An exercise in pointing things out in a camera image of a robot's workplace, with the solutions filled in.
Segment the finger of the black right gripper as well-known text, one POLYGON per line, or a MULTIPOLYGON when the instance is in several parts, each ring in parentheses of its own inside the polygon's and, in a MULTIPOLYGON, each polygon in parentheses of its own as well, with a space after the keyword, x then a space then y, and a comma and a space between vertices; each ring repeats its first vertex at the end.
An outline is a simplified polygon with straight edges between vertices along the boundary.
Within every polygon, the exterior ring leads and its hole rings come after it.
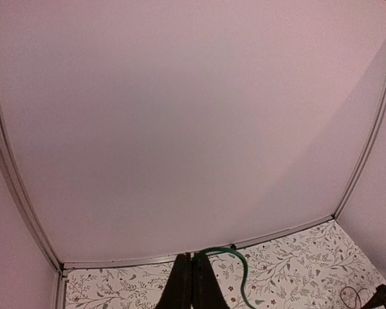
POLYGON ((379 307, 386 309, 386 285, 377 286, 376 293, 366 304, 363 305, 363 309, 373 309, 379 307))

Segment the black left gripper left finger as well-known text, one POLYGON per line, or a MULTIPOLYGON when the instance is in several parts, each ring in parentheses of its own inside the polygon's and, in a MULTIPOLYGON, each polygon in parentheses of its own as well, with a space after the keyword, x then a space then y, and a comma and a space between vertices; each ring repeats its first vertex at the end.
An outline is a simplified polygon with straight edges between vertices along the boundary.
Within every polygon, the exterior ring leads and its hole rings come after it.
POLYGON ((178 254, 155 309, 191 308, 191 258, 178 254))

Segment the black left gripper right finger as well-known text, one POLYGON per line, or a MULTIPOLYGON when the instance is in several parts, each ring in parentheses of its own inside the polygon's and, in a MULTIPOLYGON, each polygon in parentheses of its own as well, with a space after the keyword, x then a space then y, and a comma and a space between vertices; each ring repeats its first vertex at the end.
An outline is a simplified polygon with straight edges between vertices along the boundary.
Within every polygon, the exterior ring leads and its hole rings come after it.
POLYGON ((195 254, 192 258, 191 303, 194 309, 230 309, 205 254, 195 254))

